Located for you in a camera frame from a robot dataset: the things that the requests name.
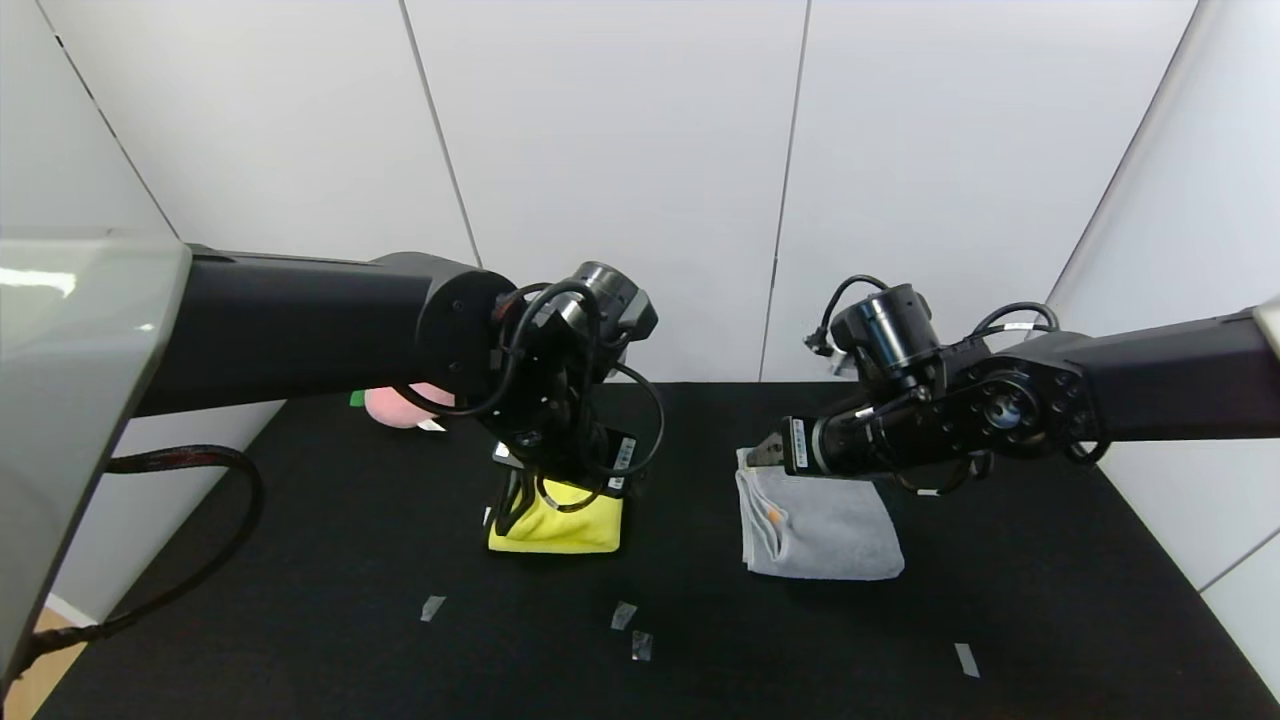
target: black table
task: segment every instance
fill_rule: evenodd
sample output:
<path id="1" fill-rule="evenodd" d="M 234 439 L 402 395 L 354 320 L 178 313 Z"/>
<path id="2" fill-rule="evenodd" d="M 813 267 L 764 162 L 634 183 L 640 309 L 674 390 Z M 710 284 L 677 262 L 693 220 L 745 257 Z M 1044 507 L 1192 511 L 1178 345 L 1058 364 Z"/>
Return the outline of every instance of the black table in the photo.
<path id="1" fill-rule="evenodd" d="M 764 578 L 741 564 L 733 450 L 844 388 L 662 389 L 667 441 L 623 550 L 588 557 L 484 550 L 502 473 L 479 425 L 438 437 L 376 425 L 346 397 L 289 402 L 251 450 L 270 498 L 250 546 L 86 650 L 40 717 L 1280 716 L 1100 471 L 1001 460 L 943 498 L 883 487 L 899 579 Z M 635 387 L 608 386 L 602 405 L 652 423 Z M 207 557 L 244 496 L 219 483 L 122 606 Z M 448 600 L 421 623 L 433 594 Z M 609 630 L 618 601 L 640 607 L 650 662 Z"/>

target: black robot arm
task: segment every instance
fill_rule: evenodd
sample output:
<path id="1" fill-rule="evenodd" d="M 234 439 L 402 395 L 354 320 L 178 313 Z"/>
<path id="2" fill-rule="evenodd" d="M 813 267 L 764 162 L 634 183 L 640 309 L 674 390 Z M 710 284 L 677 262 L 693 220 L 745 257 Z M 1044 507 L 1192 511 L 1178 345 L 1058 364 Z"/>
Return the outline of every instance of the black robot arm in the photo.
<path id="1" fill-rule="evenodd" d="M 517 290 L 417 252 L 349 263 L 192 250 L 137 415 L 390 386 L 439 414 L 475 416 L 530 473 L 600 489 L 643 470 L 639 460 L 613 468 L 621 433 L 595 420 L 590 396 L 614 369 L 653 392 L 621 361 L 658 315 L 608 265 Z M 433 406 L 408 388 L 417 382 L 456 405 Z"/>
<path id="2" fill-rule="evenodd" d="M 1015 310 L 1044 323 L 991 325 Z M 855 392 L 826 416 L 786 418 L 749 462 L 852 477 L 959 460 L 963 479 L 992 454 L 1093 462 L 1111 442 L 1280 437 L 1280 361 L 1253 309 L 1091 338 L 1016 304 L 951 346 L 929 320 L 906 284 L 841 313 L 829 332 L 858 368 Z M 1033 328 L 1044 334 L 1000 352 L 984 341 Z"/>

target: silver tape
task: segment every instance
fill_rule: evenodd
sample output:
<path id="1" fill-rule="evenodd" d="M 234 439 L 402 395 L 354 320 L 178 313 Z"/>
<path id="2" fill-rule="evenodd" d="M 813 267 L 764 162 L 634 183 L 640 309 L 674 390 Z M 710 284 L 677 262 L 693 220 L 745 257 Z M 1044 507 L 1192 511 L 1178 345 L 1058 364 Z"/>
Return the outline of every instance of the silver tape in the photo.
<path id="1" fill-rule="evenodd" d="M 445 600 L 447 597 L 443 594 L 433 594 L 426 598 L 426 602 L 422 603 L 422 621 L 430 623 L 431 618 L 435 618 L 435 614 L 440 610 L 440 606 L 444 605 Z"/>
<path id="2" fill-rule="evenodd" d="M 960 669 L 970 678 L 978 678 L 978 661 L 973 659 L 969 643 L 956 643 L 956 655 L 960 656 Z"/>
<path id="3" fill-rule="evenodd" d="M 631 618 L 635 616 L 636 610 L 639 610 L 639 607 L 631 605 L 630 602 L 620 602 L 613 610 L 613 620 L 609 620 L 609 629 L 626 630 L 627 623 L 630 623 Z"/>
<path id="4" fill-rule="evenodd" d="M 650 659 L 653 659 L 653 635 L 649 633 L 641 633 L 640 630 L 632 630 L 631 660 L 649 662 Z"/>

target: gray towel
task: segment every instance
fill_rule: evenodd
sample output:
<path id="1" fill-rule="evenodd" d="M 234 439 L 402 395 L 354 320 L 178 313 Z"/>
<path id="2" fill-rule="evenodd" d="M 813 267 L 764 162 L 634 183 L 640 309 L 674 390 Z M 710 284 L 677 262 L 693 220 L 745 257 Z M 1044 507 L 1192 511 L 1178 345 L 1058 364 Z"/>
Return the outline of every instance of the gray towel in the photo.
<path id="1" fill-rule="evenodd" d="M 884 580 L 905 562 L 893 520 L 869 480 L 794 478 L 746 468 L 737 451 L 742 562 L 762 575 Z"/>

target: yellow towel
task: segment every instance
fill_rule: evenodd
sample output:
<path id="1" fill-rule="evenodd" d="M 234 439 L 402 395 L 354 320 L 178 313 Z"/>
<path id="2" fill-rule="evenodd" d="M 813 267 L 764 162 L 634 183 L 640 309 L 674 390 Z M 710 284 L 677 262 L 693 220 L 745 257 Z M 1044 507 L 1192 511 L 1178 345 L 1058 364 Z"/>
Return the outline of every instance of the yellow towel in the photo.
<path id="1" fill-rule="evenodd" d="M 585 500 L 589 491 L 545 480 L 547 495 L 561 505 Z M 540 498 L 511 527 L 506 537 L 489 527 L 489 550 L 576 555 L 613 552 L 622 542 L 622 500 L 596 497 L 577 512 L 561 512 Z"/>

